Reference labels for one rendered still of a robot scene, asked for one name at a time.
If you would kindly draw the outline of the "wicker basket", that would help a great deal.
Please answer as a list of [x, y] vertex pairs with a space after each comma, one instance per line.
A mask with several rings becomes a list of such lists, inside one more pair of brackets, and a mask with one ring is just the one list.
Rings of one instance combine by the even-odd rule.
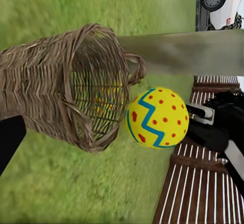
[[[87, 55], [82, 45], [92, 43], [98, 52]], [[82, 57], [95, 57], [97, 70], [89, 59], [85, 69]], [[126, 60], [139, 64], [132, 75]], [[0, 53], [0, 120], [22, 115], [27, 129], [88, 153], [104, 152], [125, 121], [130, 87], [146, 76], [144, 65], [142, 57], [122, 49], [110, 27], [97, 22], [13, 45]]]

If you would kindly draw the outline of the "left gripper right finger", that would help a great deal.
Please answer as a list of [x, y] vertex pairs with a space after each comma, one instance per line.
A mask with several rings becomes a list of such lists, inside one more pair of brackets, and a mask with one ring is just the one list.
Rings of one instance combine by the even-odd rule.
[[231, 117], [228, 134], [244, 155], [244, 117], [238, 115]]

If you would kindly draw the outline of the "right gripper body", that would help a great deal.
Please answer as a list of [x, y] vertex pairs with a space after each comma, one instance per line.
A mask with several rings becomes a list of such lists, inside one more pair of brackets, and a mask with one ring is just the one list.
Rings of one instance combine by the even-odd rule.
[[[209, 126], [208, 124], [203, 124], [201, 122], [198, 122], [197, 120], [193, 120], [193, 119], [189, 118], [189, 124], [195, 125], [196, 123], [200, 123], [202, 125]], [[206, 143], [202, 139], [198, 138], [195, 134], [193, 134], [193, 133], [191, 134], [191, 131], [189, 131], [189, 130], [187, 131], [187, 134], [189, 135], [188, 139], [190, 141], [194, 142], [195, 144], [209, 148], [210, 150], [213, 149], [220, 142], [220, 133], [219, 133], [219, 130], [217, 130], [216, 128], [213, 128], [212, 126], [209, 126], [209, 127], [212, 130], [212, 136], [208, 143]]]

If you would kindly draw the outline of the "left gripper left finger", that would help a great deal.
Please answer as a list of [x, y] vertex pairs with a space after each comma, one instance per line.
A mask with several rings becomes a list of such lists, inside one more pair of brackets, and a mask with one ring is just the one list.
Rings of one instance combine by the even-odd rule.
[[25, 136], [22, 115], [0, 120], [0, 177]]

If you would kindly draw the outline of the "easter egg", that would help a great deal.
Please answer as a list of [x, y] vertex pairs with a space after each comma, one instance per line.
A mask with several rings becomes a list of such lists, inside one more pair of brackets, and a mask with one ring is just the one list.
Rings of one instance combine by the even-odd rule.
[[130, 137], [146, 147], [170, 148], [186, 135], [189, 112], [174, 91], [156, 87], [142, 92], [130, 105], [125, 117]]

